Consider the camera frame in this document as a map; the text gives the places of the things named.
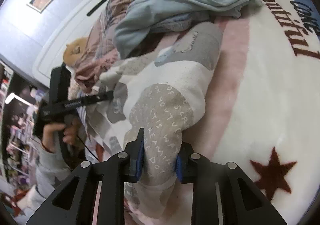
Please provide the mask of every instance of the plush toy face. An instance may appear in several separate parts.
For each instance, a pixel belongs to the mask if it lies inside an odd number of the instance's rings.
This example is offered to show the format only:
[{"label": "plush toy face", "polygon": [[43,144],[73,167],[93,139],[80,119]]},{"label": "plush toy face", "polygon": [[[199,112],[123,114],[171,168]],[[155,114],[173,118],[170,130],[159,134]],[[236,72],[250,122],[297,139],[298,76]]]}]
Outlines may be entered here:
[{"label": "plush toy face", "polygon": [[66,65],[73,67],[76,61],[82,57],[85,52],[85,46],[88,38],[79,38],[67,44],[67,48],[63,53],[63,61]]}]

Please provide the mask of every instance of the brown star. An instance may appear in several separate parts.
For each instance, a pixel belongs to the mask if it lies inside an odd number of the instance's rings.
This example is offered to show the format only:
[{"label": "brown star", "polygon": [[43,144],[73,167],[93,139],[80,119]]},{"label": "brown star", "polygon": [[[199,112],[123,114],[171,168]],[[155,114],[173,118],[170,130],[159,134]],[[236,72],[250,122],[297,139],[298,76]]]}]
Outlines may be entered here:
[{"label": "brown star", "polygon": [[250,163],[255,171],[261,176],[261,178],[255,182],[255,184],[260,190],[266,190],[266,196],[269,201],[272,200],[278,188],[291,193],[291,189],[284,179],[284,176],[297,162],[280,164],[279,155],[276,152],[276,148],[273,147],[269,165],[264,166],[252,160],[250,160]]}]

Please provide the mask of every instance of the metal rivet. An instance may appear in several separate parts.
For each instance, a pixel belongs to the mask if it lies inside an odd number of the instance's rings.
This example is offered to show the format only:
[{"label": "metal rivet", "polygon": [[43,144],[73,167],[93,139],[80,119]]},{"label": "metal rivet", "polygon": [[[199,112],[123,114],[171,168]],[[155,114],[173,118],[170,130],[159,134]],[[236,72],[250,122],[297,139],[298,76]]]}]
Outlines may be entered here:
[{"label": "metal rivet", "polygon": [[90,162],[89,161],[83,161],[80,165],[81,165],[82,168],[86,168],[86,167],[88,167],[90,165]]},{"label": "metal rivet", "polygon": [[229,163],[228,163],[228,167],[229,167],[230,169],[236,169],[236,168],[237,168],[237,164],[234,163],[234,162],[229,162]]},{"label": "metal rivet", "polygon": [[120,152],[120,153],[118,153],[118,157],[119,158],[126,158],[128,156],[128,154],[126,153],[126,152]]},{"label": "metal rivet", "polygon": [[200,157],[201,157],[201,155],[199,155],[198,153],[193,153],[193,154],[191,154],[191,158],[192,158],[193,160],[198,160]]}]

